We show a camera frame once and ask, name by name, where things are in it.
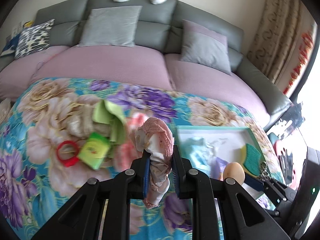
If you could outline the cream lace cloth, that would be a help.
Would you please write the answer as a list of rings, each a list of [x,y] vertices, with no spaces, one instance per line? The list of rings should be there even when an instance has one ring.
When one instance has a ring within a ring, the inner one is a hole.
[[[111,128],[108,124],[94,122],[92,119],[93,107],[81,106],[73,115],[66,119],[66,129],[72,136],[80,139],[88,138],[92,133],[109,137]]]

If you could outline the pink white fuzzy cloth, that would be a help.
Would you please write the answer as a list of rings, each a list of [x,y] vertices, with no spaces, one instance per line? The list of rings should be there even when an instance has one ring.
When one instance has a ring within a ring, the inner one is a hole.
[[[117,172],[129,169],[132,162],[142,156],[142,152],[136,150],[133,134],[148,118],[144,113],[135,112],[126,119],[126,140],[122,145],[117,146],[114,152],[113,166]]]

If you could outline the yellow green sponge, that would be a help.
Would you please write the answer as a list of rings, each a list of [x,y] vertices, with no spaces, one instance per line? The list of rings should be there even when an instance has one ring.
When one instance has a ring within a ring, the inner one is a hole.
[[[240,164],[244,171],[252,176],[260,175],[261,153],[251,144],[245,144],[241,150]]]

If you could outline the light green cloth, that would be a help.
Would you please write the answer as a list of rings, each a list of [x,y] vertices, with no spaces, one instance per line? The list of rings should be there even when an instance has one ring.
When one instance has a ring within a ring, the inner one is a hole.
[[[126,140],[126,118],[119,105],[101,100],[93,109],[92,120],[110,127],[109,140],[114,145],[121,145]]]

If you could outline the grey cushion left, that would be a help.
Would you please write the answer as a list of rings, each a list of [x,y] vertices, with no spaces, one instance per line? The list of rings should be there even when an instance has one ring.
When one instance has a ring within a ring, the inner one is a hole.
[[[80,47],[133,47],[142,6],[93,9],[80,38]]]

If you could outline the floral blanket table cover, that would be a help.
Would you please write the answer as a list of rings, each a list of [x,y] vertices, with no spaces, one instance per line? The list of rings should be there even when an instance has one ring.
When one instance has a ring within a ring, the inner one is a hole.
[[[101,100],[119,105],[125,118],[140,112],[179,125],[245,127],[258,141],[269,140],[245,108],[194,94],[93,79],[48,78],[33,83],[15,103],[1,105],[1,214],[19,239],[31,239],[91,177],[113,178],[115,150],[93,170],[84,163],[65,167],[73,141],[66,119],[81,106]]]

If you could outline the blue face mask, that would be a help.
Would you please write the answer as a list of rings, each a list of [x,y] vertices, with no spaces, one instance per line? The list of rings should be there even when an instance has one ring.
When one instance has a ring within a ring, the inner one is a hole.
[[[206,138],[189,138],[182,144],[185,157],[192,167],[210,174],[212,165],[216,163],[217,152],[221,146],[221,140],[207,140]]]

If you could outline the leopard print scrunchie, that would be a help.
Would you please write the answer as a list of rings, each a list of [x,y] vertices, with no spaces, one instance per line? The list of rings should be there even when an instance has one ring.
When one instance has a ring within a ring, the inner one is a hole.
[[[265,161],[262,161],[261,163],[260,163],[260,165],[259,165],[259,172],[260,172],[260,174],[259,174],[259,179],[260,180],[264,180],[264,181],[266,181],[266,180],[270,180],[271,179],[271,176],[270,176],[270,174],[269,174],[269,172],[268,172],[268,166],[267,166],[267,163],[265,162]]]

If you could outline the beige patterned curtain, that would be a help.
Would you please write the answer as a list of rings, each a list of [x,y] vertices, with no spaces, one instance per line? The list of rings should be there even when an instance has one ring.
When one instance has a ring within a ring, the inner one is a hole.
[[[272,83],[286,68],[302,25],[301,0],[266,0],[247,58]]]

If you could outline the pink floral scrunchie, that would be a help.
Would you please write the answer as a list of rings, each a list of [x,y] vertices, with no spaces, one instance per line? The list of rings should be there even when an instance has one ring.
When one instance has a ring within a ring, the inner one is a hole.
[[[143,202],[152,209],[159,206],[170,186],[174,137],[163,120],[150,117],[134,131],[133,143],[138,152],[150,153],[148,191]]]

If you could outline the small green tissue pack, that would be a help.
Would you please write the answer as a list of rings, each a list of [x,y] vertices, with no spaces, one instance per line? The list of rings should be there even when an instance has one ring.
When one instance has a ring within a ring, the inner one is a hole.
[[[93,170],[98,170],[110,148],[110,141],[94,132],[83,144],[77,158]]]

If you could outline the grey pink cushion right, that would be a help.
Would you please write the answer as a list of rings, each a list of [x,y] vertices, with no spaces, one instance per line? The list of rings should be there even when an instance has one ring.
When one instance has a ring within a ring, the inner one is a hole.
[[[181,61],[231,74],[227,37],[200,24],[183,20]]]

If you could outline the purple wipes packet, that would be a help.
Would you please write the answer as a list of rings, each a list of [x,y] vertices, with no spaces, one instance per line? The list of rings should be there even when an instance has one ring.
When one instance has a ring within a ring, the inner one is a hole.
[[[210,165],[210,178],[223,180],[223,172],[228,162],[213,156],[209,162]]]

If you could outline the green white shallow box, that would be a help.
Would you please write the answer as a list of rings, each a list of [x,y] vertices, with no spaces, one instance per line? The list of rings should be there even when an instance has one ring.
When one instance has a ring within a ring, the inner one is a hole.
[[[221,146],[217,152],[217,157],[228,163],[241,161],[240,150],[245,144],[251,144],[261,153],[261,162],[265,161],[271,178],[284,182],[284,177],[279,165],[279,161],[274,154],[269,140],[258,141],[253,130],[245,127],[216,127],[216,126],[182,126],[176,127],[176,144],[183,158],[182,144],[189,138],[206,138],[207,140],[221,140]]]

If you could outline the beige makeup puff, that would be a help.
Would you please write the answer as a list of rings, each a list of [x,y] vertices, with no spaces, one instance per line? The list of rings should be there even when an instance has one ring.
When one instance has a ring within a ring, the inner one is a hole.
[[[245,181],[245,172],[239,163],[232,162],[225,166],[222,177],[223,177],[223,180],[227,178],[233,178],[240,185],[242,185]]]

